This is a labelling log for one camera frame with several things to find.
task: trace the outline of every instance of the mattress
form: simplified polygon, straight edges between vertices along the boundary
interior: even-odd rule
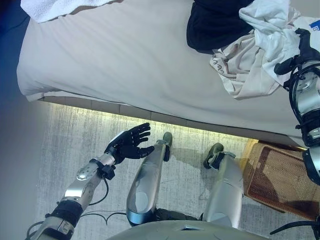
[[[30,21],[17,67],[29,101],[82,96],[193,121],[301,137],[288,93],[236,100],[187,46],[192,0],[124,0]]]

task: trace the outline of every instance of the white fabric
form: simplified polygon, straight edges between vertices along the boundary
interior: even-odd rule
[[[253,33],[219,49],[210,65],[219,73],[226,91],[235,99],[271,94],[279,84],[262,68],[265,51],[255,45]]]
[[[187,46],[192,3],[124,0],[42,24],[31,20],[17,67],[21,92],[28,99],[64,91],[126,103],[223,125],[225,133],[234,126],[301,137],[284,89],[236,100],[208,55]]]
[[[239,16],[254,28],[255,45],[265,51],[268,60],[263,69],[283,85],[287,75],[277,76],[275,65],[287,60],[299,51],[299,36],[289,25],[300,13],[290,7],[290,0],[254,0],[239,10]]]
[[[98,7],[112,0],[21,0],[21,8],[37,23],[70,14],[81,6]]]

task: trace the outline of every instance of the blue label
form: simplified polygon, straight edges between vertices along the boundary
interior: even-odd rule
[[[310,28],[312,28],[313,31],[320,31],[320,20],[309,24],[309,26]]]

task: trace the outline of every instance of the woven basket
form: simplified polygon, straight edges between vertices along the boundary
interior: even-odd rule
[[[241,166],[247,197],[306,219],[319,215],[320,187],[308,178],[302,152],[256,143]]]

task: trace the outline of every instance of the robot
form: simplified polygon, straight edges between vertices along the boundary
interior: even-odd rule
[[[150,135],[149,123],[119,133],[106,147],[104,154],[93,158],[76,174],[63,198],[51,214],[46,215],[31,240],[70,240],[84,210],[90,205],[94,190],[101,180],[115,176],[115,165],[125,158],[146,157],[132,183],[126,202],[126,216],[132,228],[110,240],[122,239],[213,239],[213,240],[265,240],[266,238],[240,231],[242,197],[242,171],[235,155],[224,152],[215,144],[204,166],[218,171],[205,212],[200,218],[180,212],[156,208],[163,162],[170,159],[173,136],[166,132],[153,146],[139,148]]]
[[[284,88],[289,91],[291,108],[299,122],[304,144],[309,147],[303,159],[309,178],[320,185],[320,53],[310,47],[310,33],[300,35],[300,55],[278,63],[274,72],[291,72]],[[90,205],[95,188],[115,176],[115,165],[125,158],[145,158],[128,193],[126,216],[132,228],[110,240],[265,240],[266,238],[237,229],[243,197],[242,172],[235,155],[215,144],[204,167],[218,171],[205,212],[200,218],[180,212],[156,208],[163,162],[170,158],[172,135],[167,132],[153,146],[139,148],[148,140],[149,123],[119,133],[106,147],[104,154],[93,158],[81,168],[74,182],[39,229],[28,236],[31,240],[70,240],[84,210]],[[320,239],[320,218],[316,221],[289,223],[271,234],[295,226],[312,226],[315,239]]]

